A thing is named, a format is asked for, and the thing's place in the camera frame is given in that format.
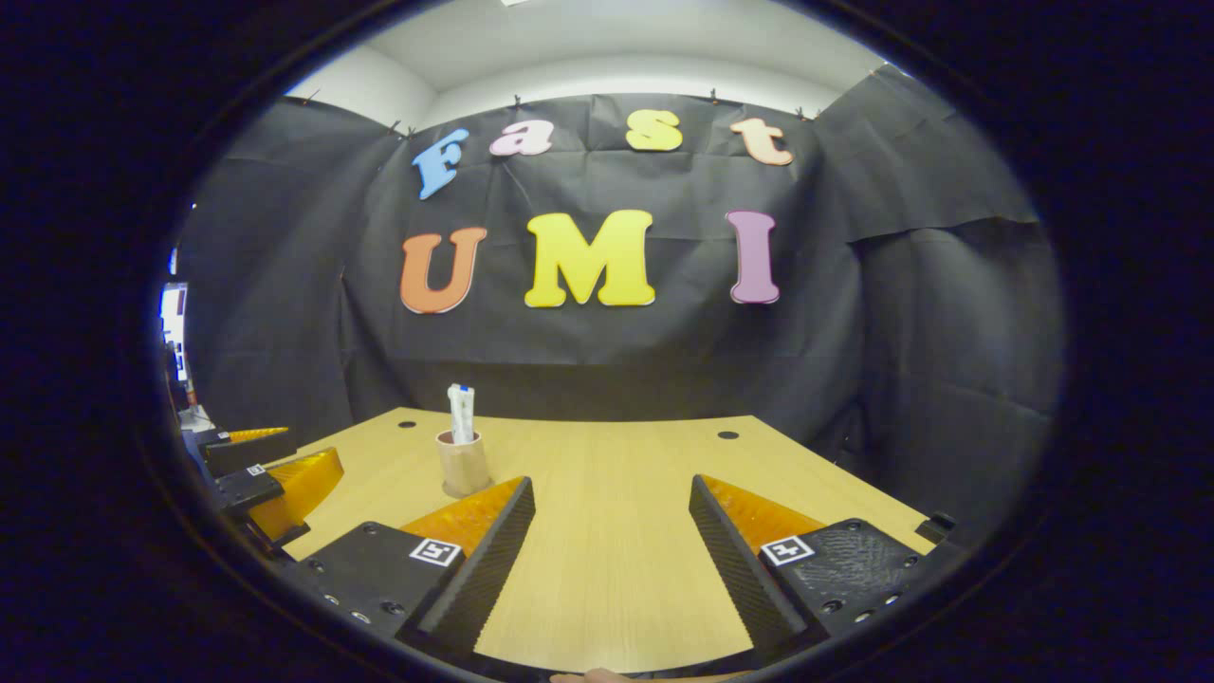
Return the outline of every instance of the white wall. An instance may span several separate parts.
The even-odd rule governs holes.
[[[512,70],[441,92],[419,130],[486,109],[572,95],[674,92],[761,104],[812,116],[841,95],[830,87],[782,73],[730,62],[664,55],[569,59]]]
[[[435,101],[435,89],[396,59],[365,45],[354,47],[304,79],[287,95],[359,113],[397,130],[416,129]]]

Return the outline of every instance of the cup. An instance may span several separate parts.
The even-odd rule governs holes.
[[[480,432],[472,433],[471,444],[453,444],[450,431],[435,438],[438,460],[443,465],[443,491],[463,499],[488,489],[489,467],[484,462],[484,442]]]

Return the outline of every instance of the textured black surface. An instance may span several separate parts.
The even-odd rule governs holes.
[[[463,552],[449,567],[410,558],[409,553],[422,541],[420,536],[367,522],[312,556],[283,565],[282,573],[323,599],[342,619],[391,638],[410,616],[433,602],[464,562]],[[365,616],[369,624],[351,615],[352,611]]]
[[[531,478],[524,477],[463,570],[420,619],[418,630],[456,656],[470,655],[534,517],[535,494]],[[401,637],[408,641],[409,634]]]
[[[203,459],[211,477],[223,477],[238,469],[266,465],[295,453],[295,434],[288,429],[248,442],[225,442],[203,446]]]
[[[688,510],[756,650],[773,651],[798,634],[811,642],[827,637],[781,593],[698,474],[691,480]]]
[[[822,624],[832,637],[863,627],[866,619],[856,619],[887,607],[889,598],[910,597],[926,567],[919,553],[862,519],[799,539],[812,556],[779,567],[766,553],[759,557],[798,611]]]
[[[215,493],[220,497],[220,510],[229,516],[243,516],[249,508],[283,495],[283,485],[261,471],[250,474],[238,469],[215,480]]]

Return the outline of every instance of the white ceiling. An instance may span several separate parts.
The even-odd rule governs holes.
[[[370,41],[443,92],[511,69],[658,53],[722,59],[840,92],[883,59],[770,0],[452,0]]]

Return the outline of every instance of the wooden table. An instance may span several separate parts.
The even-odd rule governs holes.
[[[397,427],[412,421],[413,428]],[[362,522],[402,527],[454,501],[435,436],[447,414],[397,409],[306,445],[346,474],[287,546],[296,559]],[[535,518],[476,651],[563,671],[657,671],[749,649],[687,512],[708,474],[824,524],[867,519],[917,552],[925,518],[754,417],[546,422],[477,417],[494,482],[532,478]],[[725,440],[720,432],[739,438]]]

